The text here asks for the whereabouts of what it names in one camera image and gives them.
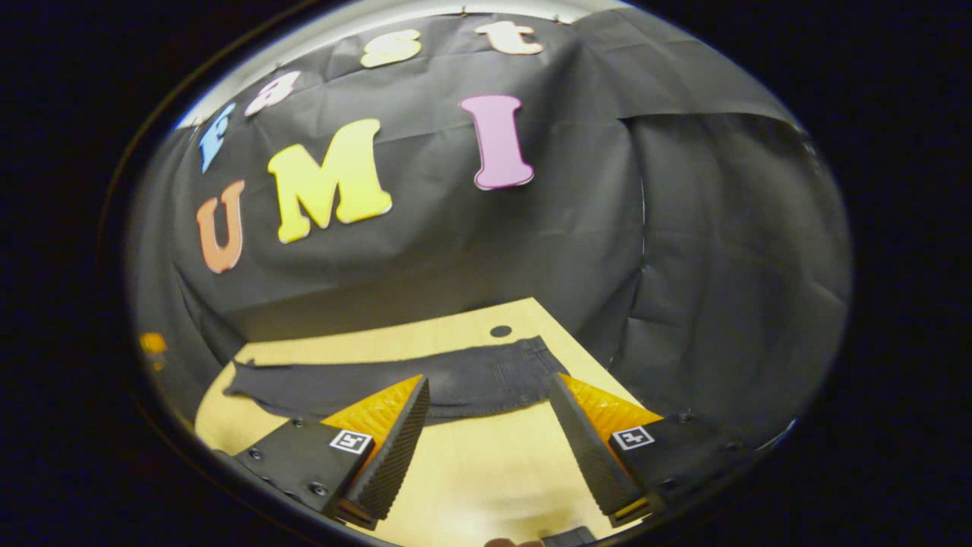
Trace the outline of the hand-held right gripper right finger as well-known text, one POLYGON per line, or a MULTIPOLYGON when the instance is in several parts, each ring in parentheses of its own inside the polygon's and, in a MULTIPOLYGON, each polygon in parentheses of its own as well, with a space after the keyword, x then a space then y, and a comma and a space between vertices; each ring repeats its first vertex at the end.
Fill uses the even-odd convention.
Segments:
POLYGON ((749 463, 749 445, 694 415, 660 416, 556 373, 549 401, 611 526, 683 510, 749 463))

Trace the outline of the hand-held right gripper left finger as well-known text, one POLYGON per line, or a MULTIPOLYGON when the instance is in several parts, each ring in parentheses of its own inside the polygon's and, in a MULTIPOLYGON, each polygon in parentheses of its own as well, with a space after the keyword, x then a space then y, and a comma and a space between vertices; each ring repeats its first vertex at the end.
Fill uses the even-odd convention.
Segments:
POLYGON ((402 488, 428 409, 428 378, 413 376, 324 420, 290 419, 232 459, 313 512, 374 530, 402 488))

